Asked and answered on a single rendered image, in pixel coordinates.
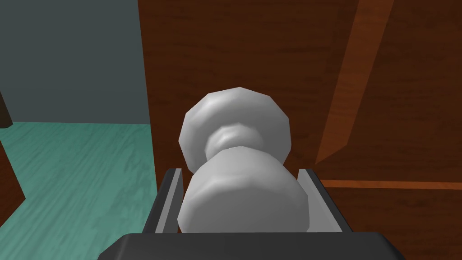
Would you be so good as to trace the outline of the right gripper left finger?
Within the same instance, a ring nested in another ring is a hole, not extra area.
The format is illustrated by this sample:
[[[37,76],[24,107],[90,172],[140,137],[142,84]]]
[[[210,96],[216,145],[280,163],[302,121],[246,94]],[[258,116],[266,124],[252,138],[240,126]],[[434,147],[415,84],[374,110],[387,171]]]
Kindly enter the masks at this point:
[[[183,196],[182,169],[168,169],[157,191],[143,233],[177,233],[179,228],[177,218]]]

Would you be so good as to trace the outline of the brown wooden door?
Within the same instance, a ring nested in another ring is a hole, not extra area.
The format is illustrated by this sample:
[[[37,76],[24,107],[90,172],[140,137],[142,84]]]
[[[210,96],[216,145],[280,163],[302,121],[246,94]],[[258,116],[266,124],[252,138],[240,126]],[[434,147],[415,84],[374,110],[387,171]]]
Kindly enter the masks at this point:
[[[407,260],[462,260],[462,0],[138,0],[157,183],[207,93],[244,87],[290,120],[354,231]]]

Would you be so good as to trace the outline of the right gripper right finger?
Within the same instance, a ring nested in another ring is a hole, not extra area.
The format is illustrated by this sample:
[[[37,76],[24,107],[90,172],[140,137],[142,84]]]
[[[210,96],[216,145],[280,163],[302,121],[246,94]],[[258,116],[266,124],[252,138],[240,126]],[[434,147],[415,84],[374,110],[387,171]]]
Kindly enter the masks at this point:
[[[308,232],[351,232],[321,180],[312,169],[300,169],[297,181],[309,200],[310,227]]]

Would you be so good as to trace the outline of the grey round door knob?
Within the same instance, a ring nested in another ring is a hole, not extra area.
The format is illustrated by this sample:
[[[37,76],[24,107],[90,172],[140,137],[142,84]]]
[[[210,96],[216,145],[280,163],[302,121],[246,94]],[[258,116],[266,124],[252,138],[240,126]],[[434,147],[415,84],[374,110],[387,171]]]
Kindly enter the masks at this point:
[[[192,178],[178,215],[183,233],[306,232],[309,200],[284,167],[286,114],[265,94],[207,94],[184,117],[179,145]]]

